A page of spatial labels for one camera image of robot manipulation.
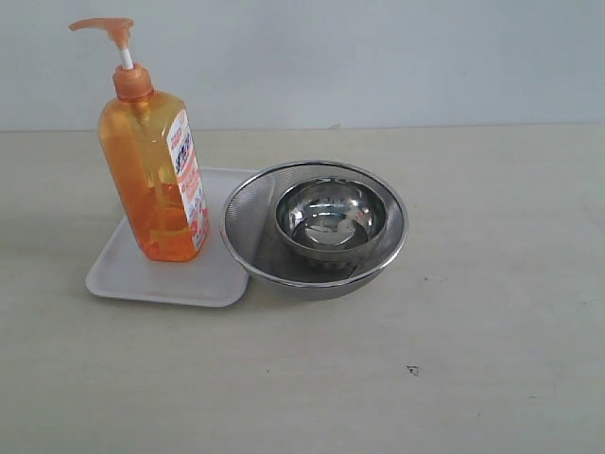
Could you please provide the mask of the orange dish soap pump bottle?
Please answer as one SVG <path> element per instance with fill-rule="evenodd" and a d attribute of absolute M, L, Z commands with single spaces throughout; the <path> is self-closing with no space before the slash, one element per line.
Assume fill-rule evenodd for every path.
<path fill-rule="evenodd" d="M 187 262 L 209 232 L 206 193 L 185 103 L 153 86 L 129 50 L 130 18 L 89 18 L 70 30 L 99 29 L 120 62 L 115 97 L 102 109 L 97 133 L 136 243 L 146 258 Z"/>

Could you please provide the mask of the steel mesh strainer bowl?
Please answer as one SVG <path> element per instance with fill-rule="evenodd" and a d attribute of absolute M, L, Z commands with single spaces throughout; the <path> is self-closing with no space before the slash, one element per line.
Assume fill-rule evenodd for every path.
<path fill-rule="evenodd" d="M 290 252 L 273 219 L 277 200 L 289 187 L 328 176 L 367 185 L 387 206 L 386 231 L 376 248 L 356 265 L 340 270 L 312 267 Z M 406 206 L 387 182 L 361 167 L 321 160 L 284 163 L 250 176 L 226 200 L 220 226 L 225 247 L 250 277 L 284 295 L 316 301 L 344 296 L 368 284 L 397 257 L 408 230 Z"/>

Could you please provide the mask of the small stainless steel bowl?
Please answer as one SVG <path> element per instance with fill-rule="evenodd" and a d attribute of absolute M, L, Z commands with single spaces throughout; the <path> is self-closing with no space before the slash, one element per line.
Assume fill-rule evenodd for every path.
<path fill-rule="evenodd" d="M 310 266 L 352 267 L 384 236 L 387 206 L 367 185 L 342 177 L 308 179 L 277 200 L 274 226 L 287 249 Z"/>

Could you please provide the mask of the white rectangular plastic tray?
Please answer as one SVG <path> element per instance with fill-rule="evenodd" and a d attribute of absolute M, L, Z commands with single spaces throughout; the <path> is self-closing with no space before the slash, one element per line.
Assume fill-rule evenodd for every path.
<path fill-rule="evenodd" d="M 99 297 L 151 303 L 212 308 L 235 303 L 244 294 L 249 276 L 223 244 L 219 227 L 228 196 L 252 174 L 248 169 L 202 170 L 210 231 L 201 252 L 188 262 L 147 259 L 128 220 L 122 218 L 89 270 L 86 288 Z"/>

